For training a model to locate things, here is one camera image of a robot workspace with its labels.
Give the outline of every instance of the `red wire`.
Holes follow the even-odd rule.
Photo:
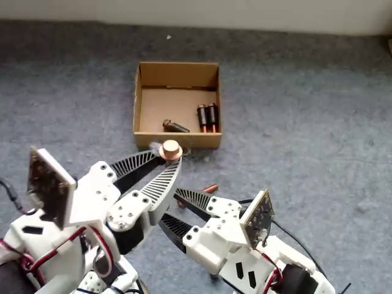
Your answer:
[[[108,244],[105,242],[105,240],[103,239],[103,237],[100,235],[99,231],[98,231],[96,228],[94,228],[94,227],[90,227],[90,228],[91,228],[91,230],[93,230],[93,232],[96,234],[97,238],[99,238],[99,241],[102,243],[102,245],[104,245],[105,250],[106,250],[106,251],[108,252],[108,254],[109,254],[110,261],[111,261],[111,263],[113,264],[113,263],[114,263],[114,261],[113,261],[113,255],[111,254],[111,250],[110,250]]]
[[[85,227],[79,228],[75,233],[73,233],[72,235],[70,235],[67,239],[67,241],[73,241],[74,239],[76,239],[80,234],[82,234],[84,232],[84,230],[86,230]],[[42,266],[45,262],[47,262],[49,259],[51,259],[52,257],[54,257],[55,255],[57,255],[58,251],[56,249],[52,249],[51,251],[49,251],[48,253],[46,253],[43,257],[39,258],[36,262],[34,262],[30,268],[28,268],[28,272],[32,272],[35,271],[37,268],[39,268],[40,266]]]
[[[20,255],[20,265],[24,270],[26,270],[26,268],[27,268],[27,266],[26,266],[27,262],[29,262],[30,266],[34,263],[34,259],[32,259],[32,257],[30,257],[27,254],[24,254],[22,252],[17,251],[15,248],[8,245],[2,239],[0,239],[0,244],[3,245],[7,250]],[[35,273],[35,276],[41,286],[45,285],[45,279],[43,278],[42,273],[40,271],[37,270]]]
[[[279,278],[278,278],[278,282],[280,282],[283,279],[283,274],[281,269],[276,265],[276,263],[274,263],[274,261],[265,253],[261,253],[262,257],[264,257],[265,259],[267,259],[267,261],[269,261],[270,263],[272,263],[275,266],[275,270],[279,273]]]
[[[274,269],[274,271],[273,271],[271,277],[268,279],[268,282],[267,282],[267,284],[265,285],[263,294],[267,294],[267,293],[268,293],[268,290],[271,288],[271,284],[273,283],[273,280],[274,280],[274,278],[275,278],[275,276],[276,276],[277,271],[278,271],[277,269]]]

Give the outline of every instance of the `cable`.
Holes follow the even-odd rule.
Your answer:
[[[278,274],[279,274],[279,278],[278,278],[277,281],[280,282],[280,281],[283,279],[283,274],[282,274],[281,269],[276,265],[276,263],[274,263],[274,261],[273,261],[268,255],[266,255],[266,254],[263,253],[263,252],[260,252],[260,253],[261,253],[262,257],[264,257],[265,259],[267,259],[267,261],[269,261],[270,263],[272,263],[272,264],[275,266],[274,271],[277,271]]]
[[[143,287],[141,286],[141,283],[140,283],[139,279],[136,280],[136,284],[137,284],[137,287],[140,289],[140,294],[145,294],[145,292],[143,291]]]
[[[8,198],[15,205],[16,209],[20,213],[25,214],[27,216],[31,216],[37,212],[36,210],[32,210],[30,212],[27,212],[24,210],[22,204],[20,203],[20,201],[18,199],[18,193],[16,192],[13,185],[11,185],[11,183],[9,183],[6,179],[0,178],[0,185],[3,186],[3,188],[6,190]]]
[[[16,250],[10,244],[5,242],[3,239],[0,239],[0,244],[3,245],[7,250],[12,251],[20,256],[20,266],[22,267],[22,269],[24,271],[27,271],[28,267],[30,267],[32,264],[34,264],[34,259],[29,254],[22,253],[22,252]],[[43,275],[39,270],[36,270],[32,274],[37,279],[38,283],[41,286],[45,285],[45,279],[43,278]]]
[[[140,290],[137,290],[137,289],[129,289],[129,290],[126,291],[125,293],[137,293],[137,294],[142,294],[143,292],[141,292]]]
[[[115,286],[109,286],[110,289],[112,289],[113,291],[116,291],[118,294],[124,294],[123,291],[121,291],[119,288],[115,287]]]
[[[245,199],[245,200],[239,200],[238,203],[239,204],[246,204],[246,203],[250,203],[252,202],[253,199]],[[328,280],[324,270],[322,269],[322,267],[320,266],[320,264],[318,263],[318,261],[313,257],[313,255],[311,254],[310,250],[304,245],[304,243],[301,242],[301,240],[295,236],[293,233],[291,233],[289,230],[287,230],[286,228],[284,228],[280,223],[278,223],[276,220],[272,220],[272,223],[275,224],[278,228],[280,228],[283,232],[285,232],[286,234],[288,234],[289,237],[291,237],[294,241],[296,241],[307,253],[307,255],[310,257],[310,259],[314,262],[314,264],[316,265],[317,269],[319,272],[321,272],[325,278]]]
[[[340,294],[344,294],[351,286],[351,283],[348,283],[347,286],[343,289],[343,291],[340,292]]]
[[[90,229],[92,230],[93,234],[97,238],[98,243],[99,243],[99,247],[105,253],[105,257],[106,257],[107,262],[108,262],[108,270],[107,270],[107,272],[106,273],[101,273],[97,269],[97,267],[96,267],[96,261],[97,261],[98,255],[100,253],[100,251],[97,251],[97,255],[94,257],[94,261],[92,263],[92,268],[100,277],[107,277],[111,273],[111,269],[112,269],[113,264],[114,264],[113,255],[111,254],[111,250],[110,250],[108,244],[105,242],[103,237],[100,235],[99,231],[96,228],[94,228],[94,227],[90,227]]]
[[[274,269],[274,271],[271,274],[271,277],[269,277],[268,282],[265,285],[263,294],[267,294],[268,290],[271,288],[272,284],[273,284],[273,280],[275,279],[276,273],[278,272],[277,269]]]
[[[87,294],[97,294],[96,292],[85,290],[82,288],[77,288],[76,291],[82,292],[82,293],[87,293]]]
[[[79,228],[75,233],[73,233],[72,235],[70,235],[68,237],[68,239],[65,241],[73,241],[74,239],[76,239],[80,234],[82,234],[84,232],[84,230],[86,230],[85,227]],[[34,262],[30,268],[27,269],[27,272],[34,272],[37,268],[39,268],[40,266],[42,266],[45,262],[47,262],[49,259],[51,259],[52,257],[54,257],[55,255],[57,255],[57,249],[60,247],[58,246],[56,249],[52,249],[51,251],[49,251],[48,253],[46,253],[43,257],[39,258],[36,262]]]

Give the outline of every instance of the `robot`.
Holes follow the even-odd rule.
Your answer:
[[[268,190],[260,191],[249,207],[197,190],[179,188],[175,198],[206,224],[192,226],[165,213],[160,227],[183,253],[223,278],[235,293],[336,293],[311,259],[270,236],[274,211]]]
[[[108,164],[97,162],[76,180],[48,153],[32,148],[24,215],[0,241],[0,264],[18,260],[36,294],[144,293],[123,255],[140,246],[169,207],[182,149],[166,141],[158,150]],[[140,190],[132,187],[158,166],[164,170]]]
[[[141,246],[152,226],[190,258],[242,294],[335,294],[315,262],[270,236],[274,211],[267,190],[249,206],[207,192],[176,189],[182,149],[166,141],[157,150],[94,164],[76,180],[47,152],[32,149],[24,215],[0,240],[0,264],[18,260],[36,294],[146,293],[124,255]],[[158,166],[164,170],[140,190],[132,187]],[[191,226],[167,212],[172,198],[201,217]]]

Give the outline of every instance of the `battery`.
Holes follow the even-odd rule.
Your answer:
[[[173,133],[189,133],[189,129],[183,127],[180,124],[172,122],[170,119],[165,119],[162,123],[166,132],[173,132]]]
[[[206,108],[208,126],[211,126],[213,133],[216,133],[219,124],[219,111],[215,103],[208,104]]]
[[[200,104],[197,107],[198,124],[203,133],[207,133],[207,114],[206,105]]]

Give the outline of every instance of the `white wall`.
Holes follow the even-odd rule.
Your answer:
[[[0,18],[392,34],[392,0],[0,0]]]

